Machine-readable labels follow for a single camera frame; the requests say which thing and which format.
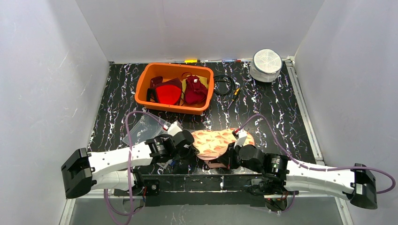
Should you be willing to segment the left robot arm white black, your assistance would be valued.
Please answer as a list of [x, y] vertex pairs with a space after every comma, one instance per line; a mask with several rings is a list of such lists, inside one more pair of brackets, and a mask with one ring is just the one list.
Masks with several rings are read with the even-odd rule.
[[61, 166], [65, 196], [74, 199], [96, 189], [119, 189], [134, 195], [150, 190], [135, 168], [165, 163], [174, 158], [190, 158], [198, 153], [194, 137], [182, 130], [161, 134], [137, 145], [105, 152], [77, 149]]

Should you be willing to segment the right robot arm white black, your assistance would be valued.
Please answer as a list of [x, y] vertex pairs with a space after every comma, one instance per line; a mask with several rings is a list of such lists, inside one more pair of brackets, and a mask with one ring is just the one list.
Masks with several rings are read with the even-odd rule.
[[377, 209], [375, 176], [363, 164], [335, 167], [293, 161], [288, 156], [264, 153], [254, 145], [228, 145], [217, 161], [228, 169], [244, 167], [262, 175], [247, 191], [253, 195], [297, 194], [300, 191], [331, 195], [359, 208]]

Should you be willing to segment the peach print mesh laundry bag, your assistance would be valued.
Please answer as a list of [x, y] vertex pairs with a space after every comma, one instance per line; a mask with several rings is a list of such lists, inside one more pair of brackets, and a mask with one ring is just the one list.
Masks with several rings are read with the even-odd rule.
[[[235, 129], [229, 128], [220, 131], [198, 130], [192, 132], [195, 140], [193, 146], [199, 151], [196, 156], [203, 160], [210, 168], [227, 168], [223, 164], [217, 162], [217, 158], [226, 152], [227, 146], [230, 143], [236, 141], [232, 134], [234, 130]], [[244, 145], [248, 144], [254, 145], [254, 138], [249, 133], [247, 133]]]

